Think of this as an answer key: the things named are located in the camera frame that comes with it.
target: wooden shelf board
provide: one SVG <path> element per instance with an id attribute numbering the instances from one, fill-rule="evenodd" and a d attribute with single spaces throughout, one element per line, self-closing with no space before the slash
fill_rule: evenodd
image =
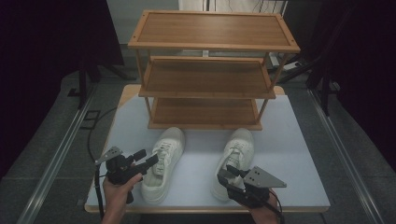
<path id="1" fill-rule="evenodd" d="M 262 130 L 255 100 L 155 98 L 148 127 Z"/>
<path id="2" fill-rule="evenodd" d="M 128 47 L 300 52 L 279 14 L 171 10 L 145 10 Z"/>
<path id="3" fill-rule="evenodd" d="M 139 96 L 275 99 L 262 59 L 151 57 Z"/>

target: white sneaker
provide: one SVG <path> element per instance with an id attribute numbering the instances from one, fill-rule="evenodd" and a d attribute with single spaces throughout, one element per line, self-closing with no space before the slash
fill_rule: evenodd
<path id="1" fill-rule="evenodd" d="M 184 134 L 179 128 L 169 128 L 161 134 L 152 149 L 152 155 L 157 154 L 159 161 L 148 169 L 142 181 L 142 195 L 147 203 L 161 203 L 165 199 L 184 145 Z"/>
<path id="2" fill-rule="evenodd" d="M 219 183 L 218 173 L 221 169 L 227 170 L 227 165 L 231 165 L 238 170 L 247 170 L 253 159 L 253 154 L 254 140 L 251 132 L 243 128 L 240 128 L 233 132 L 230 140 L 224 148 L 224 155 L 221 158 L 218 168 L 215 172 L 215 179 L 213 181 L 213 186 L 211 190 L 213 196 L 222 201 L 230 200 L 230 198 L 228 197 L 227 189 Z M 240 175 L 230 175 L 224 177 L 226 177 L 229 184 L 236 187 L 238 187 L 242 181 L 242 177 Z"/>

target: shoe lace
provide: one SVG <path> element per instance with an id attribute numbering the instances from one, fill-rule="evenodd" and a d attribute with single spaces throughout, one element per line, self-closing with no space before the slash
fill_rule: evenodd
<path id="1" fill-rule="evenodd" d="M 152 151 L 158 156 L 158 162 L 153 166 L 153 172 L 156 175 L 163 175 L 165 164 L 169 164 L 170 154 L 172 144 L 167 142 L 162 142 L 158 147 L 154 148 Z"/>
<path id="2" fill-rule="evenodd" d="M 224 162 L 223 169 L 227 170 L 227 165 L 231 165 L 235 167 L 236 169 L 239 169 L 239 161 L 243 157 L 242 153 L 242 148 L 245 146 L 245 144 L 242 144 L 240 142 L 234 142 L 233 145 L 230 147 L 232 150 L 230 156 L 228 156 L 227 161 Z"/>

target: metal rail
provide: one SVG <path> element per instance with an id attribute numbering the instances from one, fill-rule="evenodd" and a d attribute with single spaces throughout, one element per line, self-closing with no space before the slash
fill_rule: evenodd
<path id="1" fill-rule="evenodd" d="M 361 200 L 361 205 L 367 217 L 374 224 L 385 223 L 384 219 L 378 211 L 378 207 L 375 203 L 373 196 L 367 189 L 360 172 L 354 165 L 352 159 L 350 159 L 349 154 L 347 153 L 347 149 L 343 144 L 343 141 L 341 140 L 338 132 L 332 125 L 332 120 L 330 119 L 330 117 L 326 116 L 324 111 L 321 109 L 320 100 L 317 93 L 311 90 L 308 90 L 308 93 L 312 97 L 312 100 L 315 104 L 316 110 L 323 123 L 323 126 L 332 140 L 335 151 L 346 170 L 346 174 L 349 177 L 353 188 L 356 190 L 356 193 Z"/>
<path id="2" fill-rule="evenodd" d="M 58 149 L 55 151 L 55 154 L 49 162 L 49 165 L 47 166 L 44 174 L 38 181 L 38 184 L 35 187 L 35 191 L 33 192 L 25 208 L 23 209 L 17 223 L 34 223 L 35 218 L 37 217 L 37 214 L 40 211 L 40 208 L 44 200 L 46 199 L 48 192 L 50 191 L 50 187 L 52 186 L 52 183 L 56 175 L 58 174 L 62 163 L 64 162 L 64 157 L 67 155 L 67 152 L 76 136 L 78 128 L 81 122 L 84 120 L 85 113 L 87 112 L 91 104 L 96 88 L 97 84 L 94 83 L 85 105 L 78 110 L 77 114 L 73 118 L 73 121 L 69 129 L 67 130 L 64 139 L 62 140 Z"/>

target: shoe rack leg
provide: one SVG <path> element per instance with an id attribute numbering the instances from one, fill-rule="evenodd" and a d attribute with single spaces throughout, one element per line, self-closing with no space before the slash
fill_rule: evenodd
<path id="1" fill-rule="evenodd" d="M 146 82 L 145 82 L 145 75 L 143 73 L 143 69 L 142 69 L 142 62 L 140 60 L 140 52 L 137 49 L 136 51 L 136 63 L 137 63 L 137 71 L 139 72 L 139 76 L 140 76 L 140 82 L 142 83 L 142 87 L 146 86 Z"/>
<path id="2" fill-rule="evenodd" d="M 149 98 L 148 98 L 148 97 L 145 97 L 145 102 L 146 102 L 146 108 L 148 109 L 148 116 L 149 116 L 149 119 L 152 120 L 151 108 L 150 108 L 150 106 L 149 106 Z"/>
<path id="3" fill-rule="evenodd" d="M 283 66 L 285 65 L 285 63 L 288 60 L 288 58 L 289 58 L 289 54 L 285 53 L 283 55 L 282 61 L 279 64 L 279 67 L 276 69 L 275 76 L 274 76 L 274 78 L 273 78 L 273 80 L 271 82 L 270 90 L 274 89 L 274 86 L 275 86 L 277 80 L 279 79 L 280 74 L 282 73 Z"/>
<path id="4" fill-rule="evenodd" d="M 262 119 L 262 114 L 264 113 L 264 109 L 268 104 L 268 99 L 265 99 L 264 102 L 262 103 L 262 108 L 260 109 L 260 113 L 259 116 L 257 117 L 257 122 L 260 122 L 260 120 Z"/>

